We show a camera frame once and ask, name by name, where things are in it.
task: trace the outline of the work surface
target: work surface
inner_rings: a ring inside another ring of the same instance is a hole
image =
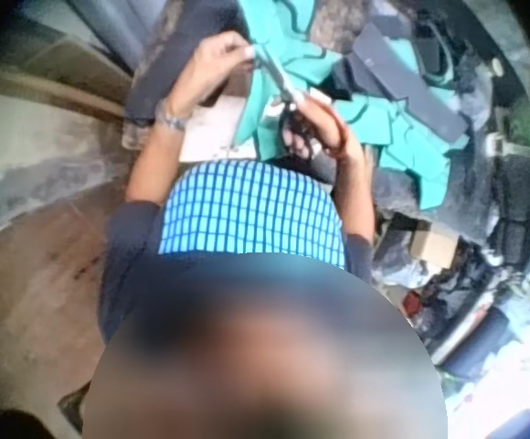
[[[356,0],[321,0],[310,40],[338,52],[348,52],[363,26],[363,3]],[[181,0],[168,3],[142,57],[135,81],[154,62],[162,45],[173,32],[181,6]],[[246,84],[233,81],[225,93],[242,96],[247,91]],[[141,146],[145,134],[145,129],[127,123],[123,145],[137,148]],[[476,134],[463,151],[453,153],[448,192],[439,208],[419,210],[418,189],[414,178],[403,172],[385,169],[378,169],[373,181],[377,206],[380,209],[398,211],[411,218],[438,222],[470,241],[484,242],[492,198],[492,164],[484,155],[483,138],[484,133]],[[223,151],[221,158],[225,156],[226,152]]]

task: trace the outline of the scissors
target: scissors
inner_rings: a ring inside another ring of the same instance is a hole
[[[345,155],[346,141],[348,138],[348,131],[345,124],[336,117],[334,110],[323,102],[314,99],[309,94],[304,94],[305,99],[315,103],[324,112],[332,117],[338,128],[340,134],[340,142],[338,147],[327,147],[322,145],[317,138],[317,129],[308,121],[303,115],[297,111],[297,96],[301,93],[293,86],[292,80],[286,73],[280,61],[275,57],[266,46],[261,46],[258,50],[262,67],[271,75],[271,78],[280,89],[281,100],[285,104],[285,108],[281,113],[280,131],[285,124],[288,124],[290,129],[300,135],[310,152],[310,158],[314,158],[321,149],[332,158],[340,158]]]

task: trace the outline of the left hand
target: left hand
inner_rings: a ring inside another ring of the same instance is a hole
[[[254,48],[237,32],[203,39],[165,100],[165,110],[187,119],[238,66],[252,64]]]

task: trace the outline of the cloth pile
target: cloth pile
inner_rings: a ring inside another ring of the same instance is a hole
[[[307,40],[315,0],[238,0],[249,39],[276,55],[298,89],[316,88],[362,144],[380,149],[379,165],[411,173],[419,184],[419,207],[439,206],[450,175],[447,153],[469,143],[468,124],[452,87],[450,50],[429,21],[415,26],[396,16],[371,16],[345,56]],[[279,124],[263,117],[280,94],[255,70],[235,137],[251,137],[261,160],[284,155]]]

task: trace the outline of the floor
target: floor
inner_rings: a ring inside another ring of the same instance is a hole
[[[123,188],[95,188],[0,233],[0,409],[35,414],[58,439],[77,437],[59,399],[90,380],[103,351],[104,227]]]

